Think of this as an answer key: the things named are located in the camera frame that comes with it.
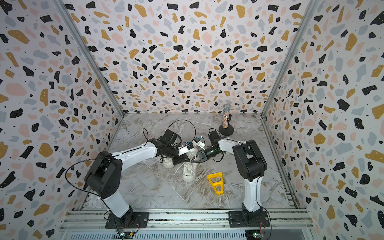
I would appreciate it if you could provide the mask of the white knit sneaker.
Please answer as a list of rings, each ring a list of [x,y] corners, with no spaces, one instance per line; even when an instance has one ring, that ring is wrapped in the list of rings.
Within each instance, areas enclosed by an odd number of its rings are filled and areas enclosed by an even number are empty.
[[[169,157],[163,158],[163,166],[167,169],[173,168],[173,159]]]
[[[198,167],[198,163],[194,163],[194,159],[196,158],[195,153],[191,153],[189,155],[189,162],[184,163],[183,165],[183,180],[187,183],[196,182],[197,174],[196,170]]]

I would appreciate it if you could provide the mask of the sneaker white shoelace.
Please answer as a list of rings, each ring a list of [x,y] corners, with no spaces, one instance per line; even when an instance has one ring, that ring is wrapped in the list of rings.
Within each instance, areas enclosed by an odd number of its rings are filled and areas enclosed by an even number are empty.
[[[213,160],[215,156],[225,152],[219,147],[218,140],[221,135],[217,130],[211,129],[208,135],[210,141],[207,143],[203,136],[198,136],[195,125],[189,120],[185,121],[192,125],[193,139],[191,141],[184,141],[181,136],[178,136],[180,142],[174,144],[174,147],[182,162],[183,180],[188,183],[196,181],[196,168],[198,164]]]

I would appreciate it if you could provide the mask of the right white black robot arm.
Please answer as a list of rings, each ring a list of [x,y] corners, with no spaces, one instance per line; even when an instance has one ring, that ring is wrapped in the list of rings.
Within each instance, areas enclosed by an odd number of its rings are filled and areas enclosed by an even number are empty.
[[[268,165],[257,143],[254,140],[241,142],[220,137],[217,131],[210,132],[209,137],[211,146],[208,148],[201,141],[193,141],[198,162],[203,163],[221,153],[234,155],[238,172],[245,181],[243,220],[250,222],[259,218],[263,213],[261,183]]]

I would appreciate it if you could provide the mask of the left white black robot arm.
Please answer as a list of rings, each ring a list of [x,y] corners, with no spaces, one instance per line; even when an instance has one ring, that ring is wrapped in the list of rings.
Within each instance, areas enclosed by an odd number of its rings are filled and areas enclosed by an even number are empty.
[[[148,139],[138,147],[122,152],[100,152],[86,174],[85,182],[110,209],[111,216],[122,224],[132,220],[133,209],[120,193],[122,173],[129,167],[158,156],[170,158],[173,166],[188,162],[187,153],[194,149],[191,142],[185,144],[175,141],[180,136],[171,130],[158,139]]]

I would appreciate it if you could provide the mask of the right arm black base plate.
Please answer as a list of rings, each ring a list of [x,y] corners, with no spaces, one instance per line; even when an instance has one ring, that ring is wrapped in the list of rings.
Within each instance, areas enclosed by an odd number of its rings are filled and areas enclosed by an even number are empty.
[[[268,213],[263,210],[255,212],[230,211],[228,212],[229,223],[231,228],[257,228],[257,227],[270,227],[270,218]]]

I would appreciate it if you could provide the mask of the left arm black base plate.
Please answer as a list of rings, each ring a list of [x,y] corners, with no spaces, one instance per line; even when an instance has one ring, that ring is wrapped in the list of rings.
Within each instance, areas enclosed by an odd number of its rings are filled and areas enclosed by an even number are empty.
[[[149,221],[149,212],[127,212],[118,218],[110,213],[105,225],[106,229],[145,229]]]

